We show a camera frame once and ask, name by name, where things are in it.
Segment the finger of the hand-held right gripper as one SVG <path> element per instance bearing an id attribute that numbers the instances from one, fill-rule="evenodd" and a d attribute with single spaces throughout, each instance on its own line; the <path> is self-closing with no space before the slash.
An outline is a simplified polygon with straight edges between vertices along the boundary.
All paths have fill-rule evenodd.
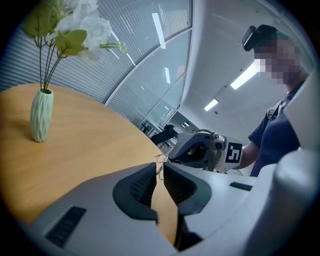
<path id="1" fill-rule="evenodd" d="M 170 140 L 178 135 L 178 133 L 174 130 L 174 126 L 172 124 L 167 124 L 164 126 L 164 130 L 158 134 L 153 135 L 150 139 L 155 144 L 158 145 L 167 140 Z"/>

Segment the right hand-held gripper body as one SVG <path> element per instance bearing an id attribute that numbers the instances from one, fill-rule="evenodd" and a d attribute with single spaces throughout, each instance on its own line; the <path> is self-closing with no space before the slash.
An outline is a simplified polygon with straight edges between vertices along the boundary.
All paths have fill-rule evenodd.
<path id="1" fill-rule="evenodd" d="M 201 129 L 178 135 L 168 154 L 172 163 L 225 173 L 240 165 L 243 143 L 230 136 Z"/>

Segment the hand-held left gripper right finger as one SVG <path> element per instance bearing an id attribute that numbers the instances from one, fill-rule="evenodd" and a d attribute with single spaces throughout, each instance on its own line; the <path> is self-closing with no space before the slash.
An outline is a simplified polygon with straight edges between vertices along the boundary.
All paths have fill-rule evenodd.
<path id="1" fill-rule="evenodd" d="M 174 243 L 165 252 L 243 252 L 254 219 L 242 205 L 255 179 L 164 163 L 164 185 L 177 206 Z"/>

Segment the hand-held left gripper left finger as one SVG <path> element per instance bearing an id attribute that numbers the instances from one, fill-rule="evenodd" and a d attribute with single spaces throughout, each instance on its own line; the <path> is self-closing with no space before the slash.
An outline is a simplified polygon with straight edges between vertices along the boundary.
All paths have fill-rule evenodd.
<path id="1" fill-rule="evenodd" d="M 154 162 L 91 178 L 43 210 L 31 224 L 49 256 L 173 256 L 151 208 Z"/>

